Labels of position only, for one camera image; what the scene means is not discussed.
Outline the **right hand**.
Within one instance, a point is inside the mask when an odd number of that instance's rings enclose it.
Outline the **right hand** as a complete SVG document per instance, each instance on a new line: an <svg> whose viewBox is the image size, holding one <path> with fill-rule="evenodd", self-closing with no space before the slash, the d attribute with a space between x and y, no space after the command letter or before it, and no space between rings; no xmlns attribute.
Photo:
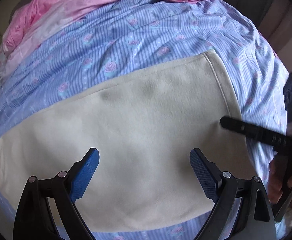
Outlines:
<svg viewBox="0 0 292 240"><path fill-rule="evenodd" d="M292 122L287 125L287 134L292 136ZM269 179L267 192L271 204L276 204L282 197L282 178L279 175L278 161L273 159L269 163Z"/></svg>

